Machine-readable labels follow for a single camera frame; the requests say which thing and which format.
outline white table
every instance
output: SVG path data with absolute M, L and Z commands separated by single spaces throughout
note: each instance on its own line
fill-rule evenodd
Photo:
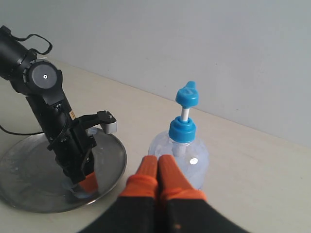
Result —
M 116 117 L 115 135 L 127 150 L 127 169 L 107 196 L 74 211 L 33 214 L 0 202 L 2 233 L 71 233 L 92 222 L 122 191 L 153 137 L 166 130 L 180 112 L 173 101 L 61 62 L 53 63 L 63 71 L 64 90 L 76 116 L 108 109 Z M 25 97 L 3 79 L 0 109 L 0 123 L 7 129 L 40 130 Z M 251 232 L 311 232 L 311 149 L 195 109 L 190 116 L 210 152 L 204 191 L 212 206 Z M 21 139 L 0 132 L 0 153 Z

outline metal base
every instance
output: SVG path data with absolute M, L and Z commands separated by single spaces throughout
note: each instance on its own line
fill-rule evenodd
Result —
M 107 194 L 124 173 L 127 156 L 122 143 L 112 134 L 89 129 L 99 190 L 91 197 L 72 185 L 48 151 L 44 134 L 17 143 L 0 158 L 0 196 L 10 205 L 36 213 L 59 213 L 93 203 Z

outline plastic bottle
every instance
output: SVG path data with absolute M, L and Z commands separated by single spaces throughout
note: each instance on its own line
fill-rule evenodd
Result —
M 196 126 L 189 118 L 190 108 L 199 103 L 194 81 L 177 92 L 176 102 L 182 106 L 181 116 L 171 122 L 168 131 L 153 139 L 148 154 L 158 158 L 163 154 L 173 155 L 192 186 L 202 189 L 208 167 L 208 150 L 204 142 L 195 136 Z

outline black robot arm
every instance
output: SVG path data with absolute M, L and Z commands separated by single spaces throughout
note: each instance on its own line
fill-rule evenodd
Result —
M 22 46 L 8 28 L 0 28 L 0 76 L 26 96 L 49 141 L 48 149 L 55 152 L 64 174 L 78 183 L 94 171 L 96 141 L 86 130 L 100 124 L 104 132 L 114 133 L 117 122 L 108 111 L 76 118 L 62 88 L 61 70 L 37 59 L 37 53 Z

